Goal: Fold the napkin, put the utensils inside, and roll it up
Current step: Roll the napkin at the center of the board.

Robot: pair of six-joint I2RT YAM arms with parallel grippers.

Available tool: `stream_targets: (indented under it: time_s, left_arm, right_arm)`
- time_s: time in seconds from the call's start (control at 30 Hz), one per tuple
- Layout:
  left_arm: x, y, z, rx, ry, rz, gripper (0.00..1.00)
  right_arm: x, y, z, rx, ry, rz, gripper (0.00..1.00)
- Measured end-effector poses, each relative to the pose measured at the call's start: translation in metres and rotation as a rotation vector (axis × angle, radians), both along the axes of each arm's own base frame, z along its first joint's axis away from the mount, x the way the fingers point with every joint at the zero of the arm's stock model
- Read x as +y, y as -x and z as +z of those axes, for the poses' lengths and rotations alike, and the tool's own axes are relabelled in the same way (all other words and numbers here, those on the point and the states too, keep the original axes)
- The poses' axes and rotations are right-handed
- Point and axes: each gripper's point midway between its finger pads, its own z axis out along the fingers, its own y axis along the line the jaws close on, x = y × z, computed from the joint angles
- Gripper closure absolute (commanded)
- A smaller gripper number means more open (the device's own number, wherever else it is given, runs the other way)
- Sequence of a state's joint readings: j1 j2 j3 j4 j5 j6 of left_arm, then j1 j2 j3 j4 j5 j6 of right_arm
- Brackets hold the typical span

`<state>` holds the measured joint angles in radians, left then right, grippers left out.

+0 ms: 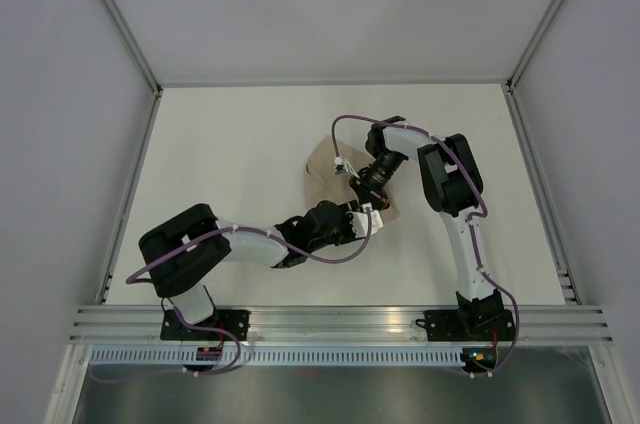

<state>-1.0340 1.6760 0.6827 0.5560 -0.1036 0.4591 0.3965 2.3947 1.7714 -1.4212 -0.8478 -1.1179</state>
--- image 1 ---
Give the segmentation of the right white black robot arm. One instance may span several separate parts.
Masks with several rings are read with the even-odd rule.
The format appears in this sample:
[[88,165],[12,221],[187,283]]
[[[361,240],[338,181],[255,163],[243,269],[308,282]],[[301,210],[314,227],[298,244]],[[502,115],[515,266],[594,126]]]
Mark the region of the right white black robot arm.
[[351,188],[360,201],[387,209],[387,184],[402,163],[415,161],[425,199],[442,219],[454,256],[457,307],[427,309],[416,325],[431,342],[516,339],[519,314],[505,307],[503,299],[510,295],[490,276],[485,257],[480,232],[480,220],[488,215],[484,184],[466,137],[432,137],[400,116],[369,122],[365,149],[374,161],[350,179]]

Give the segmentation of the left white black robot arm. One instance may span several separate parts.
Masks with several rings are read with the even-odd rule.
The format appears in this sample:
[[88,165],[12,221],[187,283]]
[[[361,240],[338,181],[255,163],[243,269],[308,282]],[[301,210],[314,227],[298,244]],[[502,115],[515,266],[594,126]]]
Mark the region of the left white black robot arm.
[[206,340],[218,328],[214,301],[204,279],[218,265],[262,264],[290,269],[308,260],[343,264],[359,256],[374,231],[369,205],[322,201],[302,216],[272,227],[240,225],[196,204],[148,231],[139,240],[144,266],[128,285],[149,283],[183,319],[184,329]]

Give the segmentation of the beige cloth napkin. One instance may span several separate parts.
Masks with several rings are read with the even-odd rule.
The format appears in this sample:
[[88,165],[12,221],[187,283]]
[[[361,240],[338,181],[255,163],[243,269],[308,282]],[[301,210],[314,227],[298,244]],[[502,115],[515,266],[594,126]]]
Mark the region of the beige cloth napkin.
[[[356,170],[367,167],[374,162],[374,158],[366,152],[362,152],[340,140],[338,140],[338,147],[342,157],[345,157]],[[304,200],[308,208],[312,208],[325,200],[343,204],[358,199],[355,191],[349,185],[349,179],[352,176],[334,174],[334,158],[333,141],[330,135],[326,135],[311,152],[304,167]],[[380,211],[384,224],[400,217],[400,213],[394,205],[391,190],[386,192],[390,199],[390,206]]]

